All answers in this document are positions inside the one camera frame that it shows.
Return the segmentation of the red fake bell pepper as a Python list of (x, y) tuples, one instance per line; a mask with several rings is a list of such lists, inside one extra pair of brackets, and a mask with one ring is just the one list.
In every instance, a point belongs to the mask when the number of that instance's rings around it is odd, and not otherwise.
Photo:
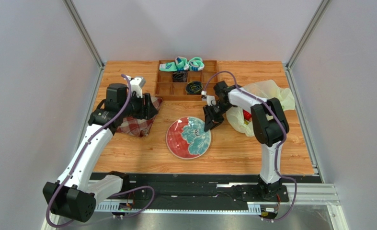
[(246, 110), (242, 110), (243, 111), (243, 117), (246, 121), (251, 121), (252, 120), (252, 116), (251, 116), (251, 113), (247, 112)]

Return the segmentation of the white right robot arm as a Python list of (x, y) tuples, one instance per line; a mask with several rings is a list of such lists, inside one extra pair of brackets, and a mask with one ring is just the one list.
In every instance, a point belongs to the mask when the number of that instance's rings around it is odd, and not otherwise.
[(281, 188), (279, 156), (282, 145), (289, 132), (289, 125), (276, 98), (258, 97), (238, 85), (228, 86), (224, 81), (214, 86), (215, 95), (201, 92), (201, 98), (207, 104), (203, 107), (205, 115), (204, 131), (207, 132), (221, 125), (225, 113), (232, 107), (245, 109), (251, 114), (253, 132), (262, 147), (262, 166), (258, 185), (264, 198), (274, 196)]

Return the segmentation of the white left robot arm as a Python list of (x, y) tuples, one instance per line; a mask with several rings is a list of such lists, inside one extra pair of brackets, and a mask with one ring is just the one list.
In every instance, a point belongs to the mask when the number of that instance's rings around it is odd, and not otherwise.
[(52, 182), (47, 182), (43, 195), (48, 203), (46, 219), (50, 214), (66, 217), (69, 222), (87, 222), (96, 206), (107, 198), (133, 192), (129, 175), (111, 171), (103, 179), (89, 184), (92, 171), (106, 145), (126, 118), (150, 120), (158, 114), (151, 95), (143, 93), (137, 84), (113, 83), (91, 113), (83, 144), (79, 146), (66, 170)]

